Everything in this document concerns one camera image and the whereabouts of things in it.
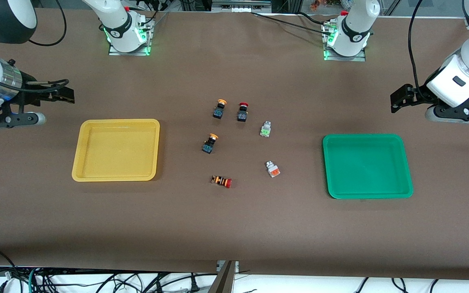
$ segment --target metal bracket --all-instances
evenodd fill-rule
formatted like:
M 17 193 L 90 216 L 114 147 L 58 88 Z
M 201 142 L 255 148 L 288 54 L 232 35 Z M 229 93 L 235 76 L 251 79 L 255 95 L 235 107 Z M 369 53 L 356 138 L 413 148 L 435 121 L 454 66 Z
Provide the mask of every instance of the metal bracket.
M 272 13 L 270 0 L 213 0 L 211 12 Z
M 217 263 L 217 268 L 221 267 L 221 269 L 207 293 L 232 293 L 238 265 L 236 261 L 223 262 L 222 265 Z
M 0 128 L 14 128 L 16 126 L 42 125 L 46 118 L 42 113 L 26 112 L 0 115 Z
M 457 107 L 450 107 L 439 100 L 426 85 L 419 88 L 421 94 L 412 85 L 406 84 L 390 95 L 390 111 L 396 113 L 406 106 L 431 104 L 426 117 L 431 121 L 469 123 L 469 98 Z

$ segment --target metal frame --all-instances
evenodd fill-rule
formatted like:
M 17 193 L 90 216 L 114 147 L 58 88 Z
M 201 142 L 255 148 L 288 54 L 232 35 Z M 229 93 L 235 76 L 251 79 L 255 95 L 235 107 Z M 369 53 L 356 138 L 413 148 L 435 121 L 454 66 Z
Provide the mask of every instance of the metal frame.
M 226 261 L 207 293 L 232 293 L 236 270 L 236 261 Z
M 182 5 L 182 10 L 183 11 L 197 11 L 197 8 L 195 8 L 195 2 L 197 0 L 182 0 L 180 1 Z
M 401 0 L 394 0 L 392 5 L 386 11 L 383 10 L 384 11 L 383 15 L 387 15 L 387 16 L 392 15 L 392 13 L 394 13 L 394 10 L 396 10 L 396 8 L 398 7 L 399 2 L 401 2 Z
M 271 0 L 213 0 L 212 12 L 272 13 Z
M 303 0 L 285 0 L 285 1 L 289 1 L 289 13 L 291 11 L 300 11 L 300 8 L 301 8 L 301 5 L 303 4 Z

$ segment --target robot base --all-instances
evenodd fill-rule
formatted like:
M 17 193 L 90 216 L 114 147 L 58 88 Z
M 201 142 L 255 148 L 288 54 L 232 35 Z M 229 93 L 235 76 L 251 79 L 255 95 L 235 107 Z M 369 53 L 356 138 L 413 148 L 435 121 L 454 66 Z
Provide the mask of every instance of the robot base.
M 333 48 L 331 48 L 327 43 L 329 39 L 337 35 L 337 22 L 336 19 L 331 19 L 329 22 L 325 22 L 322 24 L 322 31 L 331 32 L 333 35 L 323 35 L 323 59 L 324 60 L 334 60 L 334 61 L 357 61 L 357 62 L 365 62 L 365 49 L 361 49 L 360 52 L 351 57 L 342 56 L 337 54 Z
M 365 50 L 361 51 L 356 56 L 346 57 L 337 54 L 333 48 L 327 46 L 326 42 L 323 42 L 323 59 L 324 60 L 334 60 L 334 61 L 358 61 L 365 62 Z
M 153 39 L 153 31 L 154 31 L 154 24 L 155 21 L 151 20 L 148 24 L 145 25 L 145 28 L 147 31 L 145 32 L 145 36 L 147 41 L 140 45 L 136 50 L 133 50 L 131 52 L 120 52 L 113 48 L 113 46 L 110 44 L 110 48 L 108 50 L 108 55 L 110 56 L 149 56 L 151 54 L 151 41 Z

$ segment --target white floor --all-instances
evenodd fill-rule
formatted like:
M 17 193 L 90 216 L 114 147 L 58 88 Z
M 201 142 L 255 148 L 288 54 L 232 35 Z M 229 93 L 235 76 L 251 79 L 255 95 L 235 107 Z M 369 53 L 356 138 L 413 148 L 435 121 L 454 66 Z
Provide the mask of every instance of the white floor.
M 161 284 L 188 276 L 186 273 L 175 273 L 164 278 Z M 110 275 L 71 275 L 53 277 L 56 284 L 94 284 L 103 282 Z M 155 274 L 142 274 L 143 284 L 149 283 Z M 197 285 L 207 291 L 207 286 L 213 283 L 215 276 L 204 276 L 197 278 Z M 5 282 L 5 277 L 0 277 L 0 285 Z M 272 275 L 237 275 L 234 282 L 233 293 L 247 293 L 256 289 L 255 293 L 354 293 L 363 278 L 343 278 L 343 277 L 310 277 L 310 276 L 272 276 Z M 428 293 L 432 280 L 425 279 L 404 279 L 406 289 L 409 293 Z M 131 279 L 131 284 L 140 286 L 137 278 Z M 99 286 L 58 287 L 60 293 L 95 293 Z M 101 293 L 111 293 L 113 283 L 108 283 Z M 181 291 L 190 288 L 189 279 L 164 287 L 164 292 Z M 362 293 L 400 293 L 392 285 L 389 278 L 370 278 L 363 287 Z M 19 293 L 19 284 L 16 280 L 8 283 L 5 293 Z M 135 293 L 135 290 L 127 287 L 121 289 L 119 293 Z M 439 280 L 434 287 L 434 293 L 469 293 L 469 280 Z

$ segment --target power cable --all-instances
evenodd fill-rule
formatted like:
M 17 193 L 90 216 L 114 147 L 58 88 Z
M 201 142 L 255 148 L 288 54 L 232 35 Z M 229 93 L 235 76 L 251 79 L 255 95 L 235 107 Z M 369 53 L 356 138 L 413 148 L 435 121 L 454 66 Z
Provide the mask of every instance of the power cable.
M 216 275 L 217 275 L 217 274 L 197 274 L 197 275 L 193 275 L 193 277 L 216 276 Z M 182 277 L 182 278 L 179 278 L 179 279 L 177 279 L 177 280 L 173 280 L 173 281 L 171 281 L 171 282 L 164 283 L 164 284 L 162 284 L 160 287 L 158 287 L 157 290 L 160 289 L 160 288 L 162 288 L 162 287 L 164 287 L 164 286 L 167 286 L 167 285 L 169 285 L 169 284 L 173 284 L 173 283 L 175 283 L 175 282 L 179 282 L 179 281 L 181 281 L 181 280 L 185 280 L 185 279 L 189 279 L 189 278 L 191 278 L 191 276 Z
M 365 283 L 368 281 L 368 277 L 364 278 L 363 281 L 361 281 L 361 285 L 359 288 L 357 288 L 357 291 L 355 293 L 361 293 L 361 290 L 363 290 L 363 287 L 365 286 Z
M 306 26 L 299 26 L 298 24 L 293 24 L 293 23 L 291 23 L 291 22 L 285 22 L 285 21 L 283 21 L 283 20 L 281 20 L 281 19 L 268 17 L 268 16 L 266 16 L 266 15 L 262 15 L 262 14 L 259 14 L 259 13 L 251 12 L 251 14 L 256 15 L 256 16 L 259 16 L 259 17 L 267 18 L 267 19 L 270 19 L 270 20 L 274 20 L 275 22 L 281 22 L 282 24 L 288 24 L 289 26 L 296 26 L 296 28 L 303 28 L 303 29 L 305 29 L 305 30 L 317 32 L 317 33 L 320 33 L 320 34 L 322 34 L 322 35 L 330 35 L 330 34 L 331 34 L 331 33 L 329 33 L 329 32 L 318 31 L 318 30 L 315 30 L 315 29 L 313 29 L 313 28 L 307 28 Z
M 303 15 L 305 17 L 307 17 L 307 19 L 309 19 L 311 22 L 314 22 L 315 24 L 321 24 L 323 25 L 323 22 L 318 22 L 317 20 L 315 20 L 314 18 L 311 18 L 307 13 L 303 13 L 301 11 L 298 11 L 297 13 L 295 13 L 297 15 Z
M 406 284 L 404 283 L 403 278 L 399 278 L 399 280 L 401 280 L 401 283 L 403 284 L 403 287 L 402 287 L 402 288 L 399 287 L 398 284 L 396 284 L 396 279 L 395 279 L 395 278 L 391 278 L 391 280 L 392 280 L 392 284 L 394 284 L 394 286 L 396 286 L 396 288 L 398 288 L 399 291 L 401 291 L 401 292 L 403 292 L 403 293 L 408 293 L 408 292 L 406 291 Z
M 0 251 L 0 256 L 4 257 L 5 260 L 12 266 L 12 269 L 13 269 L 13 271 L 15 272 L 15 275 L 16 275 L 17 277 L 21 276 L 21 274 L 20 274 L 19 271 L 17 270 L 17 267 L 16 267 L 15 264 L 13 263 L 13 261 L 12 261 L 8 256 L 6 256 L 6 254 L 4 254 L 4 253 L 2 253 L 2 252 Z
M 50 46 L 57 45 L 58 43 L 60 43 L 65 38 L 66 29 L 67 29 L 65 12 L 63 11 L 63 8 L 61 7 L 61 4 L 59 3 L 59 0 L 55 0 L 55 1 L 57 2 L 57 5 L 59 6 L 59 10 L 61 10 L 61 14 L 63 15 L 63 23 L 65 24 L 65 28 L 63 30 L 63 35 L 57 41 L 55 41 L 53 43 L 50 43 L 50 44 L 41 44 L 41 43 L 37 43 L 37 42 L 34 42 L 31 39 L 29 39 L 28 41 L 30 43 L 32 43 L 34 45 L 37 45 L 37 46 L 50 47 Z
M 415 5 L 414 13 L 412 13 L 410 25 L 408 26 L 408 54 L 410 55 L 410 62 L 412 63 L 412 72 L 414 73 L 415 89 L 417 90 L 417 93 L 421 96 L 421 98 L 424 98 L 426 100 L 423 93 L 419 89 L 419 80 L 417 79 L 417 69 L 415 67 L 414 53 L 412 52 L 412 26 L 414 24 L 414 19 L 415 15 L 417 14 L 417 10 L 419 9 L 419 6 L 421 6 L 422 2 L 423 0 L 419 0 Z
M 439 279 L 435 279 L 433 282 L 432 282 L 432 285 L 430 286 L 430 293 L 434 293 L 434 286 L 436 284 L 436 282 L 438 281 Z

